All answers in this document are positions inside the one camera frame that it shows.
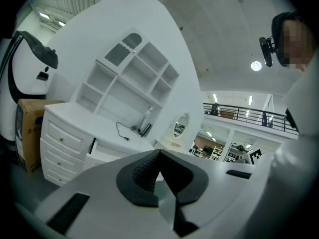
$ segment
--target power cord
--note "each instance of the power cord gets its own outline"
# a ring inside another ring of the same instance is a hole
[[[122,123],[120,123],[120,122],[116,122],[115,125],[116,125],[116,129],[118,130],[118,135],[119,135],[120,137],[124,138],[126,141],[129,141],[130,139],[129,139],[128,137],[125,137],[125,136],[120,135],[120,131],[119,131],[119,128],[118,128],[118,124],[121,124],[122,126],[125,126],[125,127],[129,128],[129,129],[131,129],[131,130],[136,129],[136,128],[137,128],[137,125],[134,125],[134,126],[132,126],[132,127],[129,127],[129,126],[126,126],[126,125],[124,125],[124,124],[122,124]]]

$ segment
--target black slot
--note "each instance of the black slot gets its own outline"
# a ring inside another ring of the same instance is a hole
[[[90,148],[89,148],[89,153],[90,153],[90,154],[92,154],[92,149],[93,149],[95,140],[96,140],[96,138],[94,138],[94,140],[93,140],[93,142],[92,142],[92,144],[91,144],[91,146],[90,146]]]
[[[89,198],[87,195],[76,193],[62,209],[53,216],[47,225],[64,235]]]
[[[229,170],[226,173],[232,176],[243,178],[243,179],[249,179],[251,176],[251,173],[245,173],[245,172],[236,171],[236,170]]]
[[[49,75],[44,72],[39,72],[38,76],[36,77],[38,80],[47,81],[49,78]]]

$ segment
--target white shelf unit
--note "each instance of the white shelf unit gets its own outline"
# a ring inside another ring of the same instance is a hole
[[[97,57],[72,100],[127,126],[138,125],[148,107],[154,123],[178,73],[143,35],[134,29],[111,42]]]
[[[209,159],[219,160],[219,157],[220,157],[222,152],[223,151],[221,149],[218,149],[218,148],[214,147],[214,150],[213,150],[213,152],[212,152],[212,154],[211,154]]]
[[[150,42],[144,46],[138,56],[157,73],[160,73],[167,64],[167,59]]]

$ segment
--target white desk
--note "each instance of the white desk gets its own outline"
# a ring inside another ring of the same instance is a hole
[[[132,132],[129,128],[118,124],[120,135],[130,138],[126,141],[118,135],[116,123],[100,115],[93,115],[87,109],[77,103],[62,103],[48,105],[45,109],[62,121],[72,125],[74,128],[111,144],[119,149],[127,149],[143,152],[154,149],[154,147],[140,135]]]
[[[64,185],[83,170],[128,155],[154,150],[129,128],[77,103],[45,106],[41,131],[41,163],[44,177]]]

